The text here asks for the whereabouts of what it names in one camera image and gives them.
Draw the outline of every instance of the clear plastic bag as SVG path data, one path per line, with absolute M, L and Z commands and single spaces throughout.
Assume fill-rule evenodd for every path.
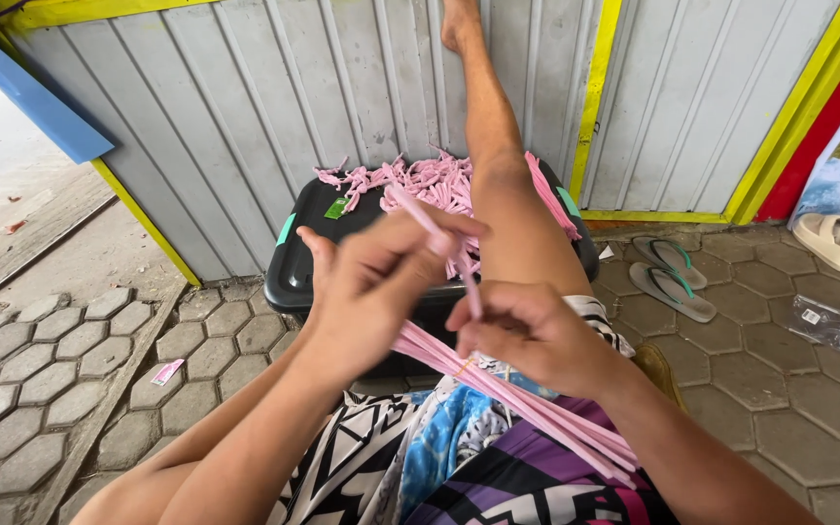
M 792 298 L 787 328 L 823 345 L 840 350 L 840 310 L 804 295 Z

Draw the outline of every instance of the corrugated metal wall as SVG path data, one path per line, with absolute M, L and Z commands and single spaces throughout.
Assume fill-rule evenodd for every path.
M 725 209 L 840 0 L 628 0 L 579 203 Z
M 482 0 L 525 144 L 568 179 L 601 0 Z M 227 0 L 14 43 L 201 280 L 258 274 L 315 165 L 467 153 L 439 0 Z

